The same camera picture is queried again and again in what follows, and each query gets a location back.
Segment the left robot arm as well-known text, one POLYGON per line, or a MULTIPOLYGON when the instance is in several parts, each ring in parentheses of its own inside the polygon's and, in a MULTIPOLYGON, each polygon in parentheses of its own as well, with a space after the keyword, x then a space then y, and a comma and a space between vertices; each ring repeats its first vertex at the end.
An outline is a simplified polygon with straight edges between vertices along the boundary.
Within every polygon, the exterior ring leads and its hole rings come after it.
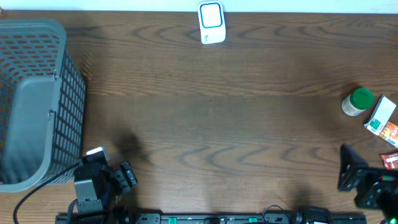
POLYGON ((135 223, 127 209, 116 205, 116 200, 137 185, 129 162, 118 170, 100 162, 87 162, 74 171, 75 199, 68 208, 66 223, 135 223))

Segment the red chocolate bar wrapper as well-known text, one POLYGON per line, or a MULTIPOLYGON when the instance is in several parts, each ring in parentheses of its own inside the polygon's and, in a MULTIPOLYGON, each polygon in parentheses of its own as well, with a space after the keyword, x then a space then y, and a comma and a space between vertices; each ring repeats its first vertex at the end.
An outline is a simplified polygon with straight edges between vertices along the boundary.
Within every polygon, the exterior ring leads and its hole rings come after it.
POLYGON ((384 167, 388 170, 397 170, 398 168, 398 153, 392 153, 392 154, 381 154, 380 155, 384 167))

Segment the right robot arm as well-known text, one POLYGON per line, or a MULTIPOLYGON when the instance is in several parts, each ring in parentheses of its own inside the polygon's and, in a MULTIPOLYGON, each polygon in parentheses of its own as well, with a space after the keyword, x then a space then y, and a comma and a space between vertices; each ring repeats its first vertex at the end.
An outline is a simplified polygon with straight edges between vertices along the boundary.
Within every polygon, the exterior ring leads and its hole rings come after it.
POLYGON ((397 223, 397 171, 370 167, 347 144, 340 147, 337 189, 356 189, 354 202, 358 208, 380 210, 386 223, 397 223))

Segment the green lid jar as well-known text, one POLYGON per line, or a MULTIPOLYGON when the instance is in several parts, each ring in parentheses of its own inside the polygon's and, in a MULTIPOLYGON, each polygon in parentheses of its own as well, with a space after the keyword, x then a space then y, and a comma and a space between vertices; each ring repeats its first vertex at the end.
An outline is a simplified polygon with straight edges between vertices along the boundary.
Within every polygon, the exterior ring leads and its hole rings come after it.
POLYGON ((374 95, 367 88, 358 88, 341 103, 341 109, 348 116, 357 116, 374 104, 374 95))

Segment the white and green carton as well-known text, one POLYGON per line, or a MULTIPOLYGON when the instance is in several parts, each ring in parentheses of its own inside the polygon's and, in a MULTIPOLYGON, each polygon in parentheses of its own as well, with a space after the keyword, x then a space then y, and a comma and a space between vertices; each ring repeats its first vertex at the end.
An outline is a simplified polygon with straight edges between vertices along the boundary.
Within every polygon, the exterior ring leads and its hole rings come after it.
POLYGON ((380 135, 395 108, 396 104, 386 96, 382 95, 370 119, 364 124, 364 127, 371 133, 380 135))

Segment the small orange box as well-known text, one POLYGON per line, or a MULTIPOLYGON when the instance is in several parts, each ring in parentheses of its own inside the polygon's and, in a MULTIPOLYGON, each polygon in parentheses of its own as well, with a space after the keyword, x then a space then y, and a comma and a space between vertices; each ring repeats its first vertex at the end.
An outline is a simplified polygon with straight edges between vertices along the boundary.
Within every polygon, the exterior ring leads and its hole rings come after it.
POLYGON ((394 147, 398 148, 398 127, 397 125, 391 123, 390 121, 387 122, 385 127, 380 133, 380 137, 392 144, 394 147))

